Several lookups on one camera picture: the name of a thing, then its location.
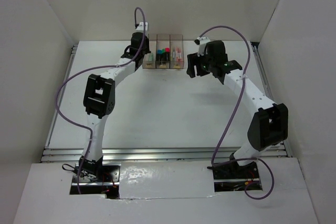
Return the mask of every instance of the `black and white robotic arm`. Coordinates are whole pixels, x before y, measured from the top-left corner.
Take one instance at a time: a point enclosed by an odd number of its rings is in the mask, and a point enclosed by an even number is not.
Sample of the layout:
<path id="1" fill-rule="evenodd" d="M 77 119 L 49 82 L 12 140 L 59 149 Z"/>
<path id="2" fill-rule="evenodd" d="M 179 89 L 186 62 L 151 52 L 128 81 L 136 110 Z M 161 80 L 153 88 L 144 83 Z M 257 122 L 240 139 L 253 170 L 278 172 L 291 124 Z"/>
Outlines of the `black and white robotic arm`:
<path id="1" fill-rule="evenodd" d="M 272 145 L 285 140 L 288 135 L 288 109 L 284 104 L 276 104 L 267 98 L 245 75 L 241 65 L 228 60 L 222 41 L 210 41 L 207 37 L 198 38 L 198 53 L 188 55 L 187 74 L 193 78 L 212 73 L 223 85 L 240 95 L 245 78 L 245 91 L 242 102 L 248 109 L 252 121 L 247 132 L 247 141 L 230 159 L 258 157 Z M 239 166 L 251 163 L 238 161 Z"/>
<path id="2" fill-rule="evenodd" d="M 146 23 L 145 41 L 138 56 L 134 59 L 140 48 L 143 31 L 144 23 L 140 22 L 136 27 L 136 32 L 132 35 L 131 45 L 126 47 L 116 67 L 100 75 L 91 74 L 87 81 L 83 104 L 86 108 L 88 126 L 92 129 L 92 138 L 90 138 L 90 132 L 88 132 L 79 163 L 84 159 L 82 170 L 96 177 L 100 177 L 102 174 L 102 141 L 106 120 L 116 104 L 115 88 L 127 76 L 136 72 L 142 65 L 145 54 L 150 53 L 147 35 L 148 23 Z"/>

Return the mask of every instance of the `purple cable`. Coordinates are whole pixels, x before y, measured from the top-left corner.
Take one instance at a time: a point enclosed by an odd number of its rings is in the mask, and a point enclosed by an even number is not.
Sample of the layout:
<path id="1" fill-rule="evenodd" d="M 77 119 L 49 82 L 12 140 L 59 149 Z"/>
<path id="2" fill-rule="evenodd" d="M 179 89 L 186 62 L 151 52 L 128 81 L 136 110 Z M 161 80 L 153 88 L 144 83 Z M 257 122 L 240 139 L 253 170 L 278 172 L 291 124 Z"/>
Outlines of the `purple cable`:
<path id="1" fill-rule="evenodd" d="M 141 48 L 143 46 L 143 43 L 145 41 L 145 33 L 146 33 L 146 20 L 145 20 L 145 14 L 143 12 L 143 10 L 140 8 L 140 7 L 137 7 L 135 8 L 134 10 L 134 21 L 135 21 L 135 24 L 137 24 L 137 21 L 136 21 L 136 12 L 137 10 L 139 10 L 141 12 L 141 15 L 142 15 L 142 19 L 143 19 L 143 23 L 144 23 L 144 27 L 143 27 L 143 34 L 142 34 L 142 40 L 141 40 L 141 43 L 140 43 L 140 47 L 138 48 L 137 52 L 135 53 L 134 57 L 127 63 L 124 63 L 124 64 L 121 64 L 119 65 L 119 67 L 124 67 L 126 65 L 128 65 L 129 63 L 131 63 L 140 53 L 141 51 Z M 80 163 L 79 167 L 78 167 L 78 172 L 77 172 L 77 189 L 78 189 L 78 193 L 81 194 L 80 192 L 80 188 L 79 188 L 79 175 L 80 175 L 80 172 L 81 172 L 81 169 L 83 167 L 83 163 L 84 163 L 84 160 L 86 159 L 86 157 L 88 156 L 89 154 L 89 149 L 90 149 L 90 146 L 91 146 L 91 141 L 92 141 L 92 136 L 93 136 L 93 130 L 90 128 L 90 127 L 87 127 L 85 125 L 82 125 L 82 124 L 79 124 L 79 123 L 76 123 L 74 122 L 73 120 L 67 118 L 60 110 L 59 108 L 59 105 L 58 105 L 58 97 L 59 97 L 59 94 L 61 92 L 61 90 L 63 89 L 63 87 L 69 82 L 71 81 L 73 78 L 75 78 L 76 76 L 79 76 L 80 74 L 82 73 L 85 73 L 85 72 L 88 72 L 88 71 L 91 71 L 91 70 L 95 70 L 95 69 L 101 69 L 101 68 L 115 68 L 116 65 L 105 65 L 105 66 L 98 66 L 98 67 L 93 67 L 93 68 L 88 68 L 88 69 L 85 69 L 85 70 L 82 70 L 76 74 L 74 74 L 73 76 L 69 77 L 67 80 L 65 80 L 63 82 L 63 84 L 58 88 L 57 92 L 56 92 L 56 95 L 55 95 L 55 107 L 56 107 L 56 111 L 57 113 L 64 119 L 66 120 L 67 122 L 75 125 L 75 126 L 78 126 L 78 127 L 81 127 L 81 128 L 84 128 L 84 129 L 87 129 L 90 131 L 90 141 L 89 141 L 89 144 L 88 144 L 88 148 L 84 154 L 84 157 L 83 157 L 83 160 L 82 162 Z"/>
<path id="2" fill-rule="evenodd" d="M 231 30 L 231 31 L 234 31 L 234 32 L 237 33 L 237 34 L 243 39 L 243 41 L 245 42 L 245 45 L 246 45 L 246 47 L 247 47 L 247 53 L 248 53 L 248 55 L 247 55 L 247 62 L 246 62 L 246 65 L 244 66 L 244 69 L 243 69 L 243 76 L 244 76 L 244 75 L 246 74 L 246 70 L 247 70 L 248 64 L 250 63 L 250 59 L 251 59 L 251 51 L 250 51 L 250 47 L 249 47 L 249 45 L 248 45 L 248 42 L 247 42 L 246 38 L 244 37 L 244 35 L 242 35 L 242 34 L 241 34 L 239 31 L 237 31 L 235 28 L 232 28 L 232 27 L 229 27 L 229 26 L 214 26 L 214 27 L 211 27 L 211 28 L 209 28 L 208 30 L 206 30 L 205 32 L 203 32 L 203 33 L 200 35 L 200 37 L 203 37 L 207 32 L 209 32 L 209 31 L 211 31 L 211 30 L 213 30 L 213 29 L 216 29 L 216 28 L 226 28 L 226 29 L 229 29 L 229 30 Z M 248 188 L 250 185 L 252 185 L 252 184 L 256 184 L 256 183 L 258 183 L 258 182 L 252 182 L 252 183 L 248 184 L 248 185 L 245 187 L 245 194 L 246 194 L 249 198 L 251 198 L 251 199 L 255 199 L 255 200 L 260 200 L 260 199 L 265 199 L 265 198 L 267 198 L 267 197 L 272 193 L 273 188 L 274 188 L 274 175 L 273 175 L 272 170 L 271 170 L 270 167 L 266 164 L 265 161 L 263 161 L 263 160 L 260 159 L 260 158 L 251 157 L 251 158 L 239 158 L 239 159 L 234 159 L 234 160 L 231 160 L 231 161 L 226 161 L 226 162 L 218 163 L 218 164 L 215 164 L 215 162 L 214 162 L 215 157 L 216 157 L 216 154 L 217 154 L 217 152 L 218 152 L 218 150 L 219 150 L 219 148 L 220 148 L 220 146 L 221 146 L 221 144 L 222 144 L 222 142 L 223 142 L 224 137 L 226 136 L 226 134 L 227 134 L 227 132 L 228 132 L 230 126 L 231 126 L 231 123 L 232 123 L 232 121 L 233 121 L 233 119 L 234 119 L 234 117 L 235 117 L 235 115 L 236 115 L 236 112 L 237 112 L 237 110 L 238 110 L 238 107 L 239 107 L 239 105 L 240 105 L 240 102 L 242 101 L 243 94 L 244 94 L 244 90 L 245 90 L 245 78 L 243 78 L 243 85 L 242 85 L 241 88 L 242 88 L 242 89 L 241 89 L 241 91 L 240 91 L 240 94 L 239 94 L 239 97 L 238 97 L 236 106 L 235 106 L 234 109 L 233 109 L 233 112 L 232 112 L 232 114 L 231 114 L 231 116 L 230 116 L 230 118 L 229 118 L 229 121 L 228 121 L 227 124 L 226 124 L 226 127 L 225 127 L 225 129 L 224 129 L 224 132 L 223 132 L 222 136 L 220 137 L 220 139 L 219 139 L 219 141 L 218 141 L 218 144 L 217 144 L 217 146 L 216 146 L 216 148 L 215 148 L 215 150 L 214 150 L 214 153 L 213 153 L 213 155 L 212 155 L 212 158 L 211 158 L 211 165 L 212 165 L 213 167 L 216 167 L 216 166 L 221 166 L 221 165 L 227 165 L 227 164 L 230 164 L 230 163 L 233 163 L 233 162 L 237 162 L 237 161 L 245 161 L 245 160 L 253 160 L 253 161 L 259 160 L 259 161 L 261 161 L 261 162 L 266 166 L 266 168 L 269 170 L 269 173 L 270 173 L 270 175 L 271 175 L 272 183 L 271 183 L 271 188 L 270 188 L 270 190 L 269 190 L 268 193 L 266 193 L 264 196 L 258 198 L 258 197 L 253 197 L 253 196 L 251 196 L 251 195 L 249 195 L 249 194 L 247 193 L 247 188 Z"/>

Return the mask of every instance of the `purple hose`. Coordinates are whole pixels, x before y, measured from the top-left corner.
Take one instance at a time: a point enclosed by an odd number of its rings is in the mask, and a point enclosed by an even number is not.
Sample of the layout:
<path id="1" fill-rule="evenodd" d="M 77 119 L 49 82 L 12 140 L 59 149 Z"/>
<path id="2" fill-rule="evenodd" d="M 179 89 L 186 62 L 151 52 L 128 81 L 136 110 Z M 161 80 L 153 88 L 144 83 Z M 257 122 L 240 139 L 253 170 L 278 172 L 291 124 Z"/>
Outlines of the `purple hose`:
<path id="1" fill-rule="evenodd" d="M 203 33 L 200 35 L 200 37 L 203 37 L 208 31 L 211 31 L 211 30 L 216 29 L 216 28 L 226 28 L 226 29 L 229 29 L 229 30 L 231 30 L 231 31 L 234 31 L 234 32 L 237 33 L 237 34 L 243 39 L 243 41 L 245 42 L 245 45 L 246 45 L 246 47 L 247 47 L 247 53 L 248 53 L 248 55 L 247 55 L 247 62 L 246 62 L 246 65 L 244 66 L 244 69 L 243 69 L 243 76 L 244 76 L 244 75 L 246 74 L 246 70 L 247 70 L 248 64 L 250 63 L 250 59 L 251 59 L 251 51 L 250 51 L 250 47 L 249 47 L 249 44 L 248 44 L 246 38 L 245 38 L 239 31 L 237 31 L 236 29 L 234 29 L 234 28 L 232 28 L 232 27 L 229 27 L 229 26 L 214 26 L 214 27 L 211 27 L 211 28 L 209 28 L 208 30 L 206 30 L 205 32 L 203 32 Z M 247 189 L 248 189 L 248 187 L 249 187 L 250 185 L 252 185 L 252 184 L 256 184 L 256 183 L 258 183 L 258 182 L 252 182 L 252 183 L 248 184 L 248 185 L 245 187 L 245 194 L 246 194 L 249 198 L 251 198 L 251 199 L 255 199 L 255 200 L 260 200 L 260 199 L 265 199 L 265 198 L 267 198 L 267 197 L 272 193 L 273 188 L 274 188 L 274 175 L 273 175 L 272 170 L 271 170 L 270 167 L 266 164 L 265 161 L 263 161 L 263 160 L 260 159 L 260 158 L 251 157 L 251 158 L 239 158 L 239 159 L 234 159 L 234 160 L 231 160 L 231 161 L 226 161 L 226 162 L 218 163 L 218 164 L 215 164 L 215 162 L 214 162 L 214 161 L 215 161 L 216 154 L 217 154 L 217 152 L 218 152 L 218 150 L 219 150 L 219 148 L 220 148 L 220 146 L 221 146 L 221 144 L 222 144 L 222 142 L 223 142 L 224 137 L 226 136 L 226 134 L 227 134 L 227 132 L 228 132 L 230 126 L 231 126 L 231 123 L 232 123 L 233 118 L 235 117 L 235 115 L 236 115 L 236 113 L 237 113 L 237 110 L 238 110 L 238 107 L 239 107 L 239 105 L 240 105 L 240 102 L 242 101 L 243 94 L 244 94 L 244 90 L 245 90 L 245 78 L 243 78 L 243 85 L 242 85 L 241 88 L 242 88 L 242 89 L 241 89 L 241 92 L 240 92 L 240 94 L 239 94 L 239 97 L 238 97 L 236 106 L 235 106 L 234 109 L 233 109 L 233 112 L 232 112 L 232 114 L 231 114 L 231 116 L 230 116 L 230 118 L 229 118 L 229 121 L 228 121 L 227 124 L 226 124 L 226 127 L 225 127 L 225 129 L 224 129 L 224 132 L 223 132 L 222 136 L 220 137 L 220 139 L 219 139 L 219 141 L 218 141 L 218 144 L 217 144 L 217 146 L 216 146 L 216 148 L 215 148 L 215 150 L 214 150 L 214 153 L 213 153 L 213 155 L 212 155 L 212 158 L 211 158 L 211 165 L 214 166 L 214 167 L 216 167 L 216 166 L 221 166 L 221 165 L 231 164 L 231 163 L 233 163 L 233 162 L 237 162 L 237 161 L 245 161 L 245 160 L 252 160 L 252 161 L 259 160 L 259 161 L 261 161 L 261 162 L 266 166 L 266 168 L 269 170 L 269 173 L 270 173 L 270 175 L 271 175 L 272 183 L 271 183 L 271 188 L 270 188 L 270 190 L 269 190 L 268 193 L 266 193 L 264 196 L 258 198 L 258 197 L 253 197 L 253 196 L 251 196 L 251 195 L 249 195 L 249 194 L 247 193 Z"/>
<path id="2" fill-rule="evenodd" d="M 143 34 L 142 34 L 142 40 L 141 40 L 141 43 L 140 43 L 140 47 L 138 48 L 137 52 L 135 53 L 134 57 L 127 63 L 124 63 L 124 64 L 121 64 L 119 65 L 119 67 L 124 67 L 126 65 L 128 65 L 129 63 L 131 63 L 140 53 L 141 49 L 142 49 L 142 46 L 143 46 L 143 43 L 145 41 L 145 33 L 146 33 L 146 20 L 145 20 L 145 14 L 143 12 L 143 10 L 140 8 L 140 7 L 137 7 L 135 8 L 134 10 L 134 21 L 135 21 L 135 24 L 137 24 L 137 21 L 136 21 L 136 12 L 137 10 L 139 10 L 141 12 L 141 15 L 142 15 L 142 19 L 143 19 L 143 23 L 144 23 L 144 27 L 143 27 Z M 81 169 L 83 167 L 83 164 L 84 164 L 84 160 L 86 159 L 86 157 L 88 156 L 89 154 L 89 150 L 90 150 L 90 146 L 91 146 L 91 141 L 92 141 L 92 136 L 93 136 L 93 130 L 90 128 L 90 127 L 87 127 L 85 125 L 82 125 L 82 124 L 79 124 L 79 123 L 76 123 L 74 122 L 73 120 L 67 118 L 60 110 L 59 108 L 59 105 L 58 105 L 58 97 L 59 97 L 59 94 L 61 93 L 61 90 L 63 89 L 63 87 L 69 82 L 71 81 L 73 78 L 75 78 L 76 76 L 79 76 L 80 74 L 82 73 L 85 73 L 85 72 L 88 72 L 88 71 L 91 71 L 91 70 L 95 70 L 95 69 L 101 69 L 101 68 L 115 68 L 116 65 L 105 65 L 105 66 L 98 66 L 98 67 L 93 67 L 93 68 L 88 68 L 88 69 L 85 69 L 85 70 L 82 70 L 76 74 L 74 74 L 73 76 L 69 77 L 68 79 L 66 79 L 63 84 L 58 88 L 57 92 L 56 92 L 56 95 L 55 95 L 55 108 L 56 108 L 56 111 L 57 113 L 64 119 L 66 120 L 67 122 L 75 125 L 75 126 L 78 126 L 78 127 L 81 127 L 81 128 L 84 128 L 84 129 L 87 129 L 90 131 L 90 141 L 89 141 L 89 144 L 88 144 L 88 148 L 84 154 L 84 157 L 82 159 L 82 162 L 79 164 L 79 167 L 78 167 L 78 172 L 77 172 L 77 189 L 78 189 L 78 193 L 81 194 L 81 191 L 80 191 L 80 188 L 79 188 L 79 175 L 81 173 Z"/>

